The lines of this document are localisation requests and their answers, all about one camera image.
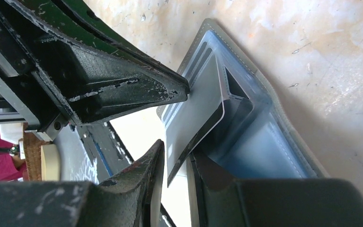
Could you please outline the grey leather card holder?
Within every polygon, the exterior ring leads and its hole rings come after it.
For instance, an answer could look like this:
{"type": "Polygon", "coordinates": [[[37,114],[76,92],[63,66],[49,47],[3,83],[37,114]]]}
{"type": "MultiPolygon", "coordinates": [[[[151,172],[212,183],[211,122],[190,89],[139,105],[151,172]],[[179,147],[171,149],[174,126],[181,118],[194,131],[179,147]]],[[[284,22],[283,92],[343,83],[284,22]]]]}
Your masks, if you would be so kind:
{"type": "Polygon", "coordinates": [[[203,21],[178,69],[190,87],[190,74],[208,49],[216,55],[222,101],[207,121],[214,126],[186,160],[201,151],[238,178],[326,177],[326,170],[288,119],[275,89],[214,19],[203,21]]]}

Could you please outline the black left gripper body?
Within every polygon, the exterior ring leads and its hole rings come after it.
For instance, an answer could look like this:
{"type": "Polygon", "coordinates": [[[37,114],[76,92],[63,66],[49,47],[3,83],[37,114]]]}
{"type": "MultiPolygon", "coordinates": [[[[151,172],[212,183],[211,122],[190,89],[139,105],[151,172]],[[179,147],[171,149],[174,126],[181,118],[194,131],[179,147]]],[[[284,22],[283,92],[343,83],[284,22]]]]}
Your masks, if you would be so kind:
{"type": "Polygon", "coordinates": [[[0,123],[53,141],[74,111],[75,56],[53,33],[69,20],[61,0],[0,0],[0,123]]]}

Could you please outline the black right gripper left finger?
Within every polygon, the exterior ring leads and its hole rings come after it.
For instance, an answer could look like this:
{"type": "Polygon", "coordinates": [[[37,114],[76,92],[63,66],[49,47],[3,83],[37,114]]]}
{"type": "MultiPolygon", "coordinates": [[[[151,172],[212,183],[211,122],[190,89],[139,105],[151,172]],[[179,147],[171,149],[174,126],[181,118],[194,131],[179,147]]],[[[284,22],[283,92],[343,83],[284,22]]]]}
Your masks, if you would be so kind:
{"type": "Polygon", "coordinates": [[[0,182],[0,227],[157,227],[164,158],[164,142],[157,140],[99,184],[0,182]]]}

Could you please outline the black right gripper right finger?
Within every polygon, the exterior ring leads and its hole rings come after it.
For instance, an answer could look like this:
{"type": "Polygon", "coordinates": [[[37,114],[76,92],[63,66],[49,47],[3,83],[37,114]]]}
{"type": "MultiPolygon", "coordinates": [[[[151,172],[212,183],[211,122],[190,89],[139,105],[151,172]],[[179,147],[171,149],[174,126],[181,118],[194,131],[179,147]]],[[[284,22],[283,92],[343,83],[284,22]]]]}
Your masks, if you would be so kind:
{"type": "Polygon", "coordinates": [[[194,227],[363,227],[363,196],[348,181],[239,179],[203,153],[186,169],[194,227]]]}

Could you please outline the grey credit card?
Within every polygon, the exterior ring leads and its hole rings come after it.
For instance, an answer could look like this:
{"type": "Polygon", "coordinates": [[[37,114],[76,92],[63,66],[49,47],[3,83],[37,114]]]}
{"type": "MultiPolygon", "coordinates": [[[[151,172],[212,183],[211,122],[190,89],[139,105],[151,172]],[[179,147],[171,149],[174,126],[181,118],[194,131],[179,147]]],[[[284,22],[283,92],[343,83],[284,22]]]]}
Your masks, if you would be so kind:
{"type": "Polygon", "coordinates": [[[216,55],[208,49],[190,74],[191,93],[185,102],[166,108],[165,124],[167,150],[167,184],[177,175],[186,156],[207,134],[214,122],[207,123],[220,108],[221,86],[216,55]]]}

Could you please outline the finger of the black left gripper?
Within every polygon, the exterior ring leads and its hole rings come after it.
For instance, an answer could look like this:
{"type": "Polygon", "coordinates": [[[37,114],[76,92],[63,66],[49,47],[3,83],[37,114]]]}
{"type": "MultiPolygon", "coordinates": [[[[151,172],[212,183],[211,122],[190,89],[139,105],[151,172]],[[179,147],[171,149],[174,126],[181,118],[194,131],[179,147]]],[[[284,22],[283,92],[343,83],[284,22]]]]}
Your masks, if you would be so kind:
{"type": "Polygon", "coordinates": [[[1,0],[36,78],[75,124],[187,100],[188,81],[99,19],[82,0],[1,0]]]}

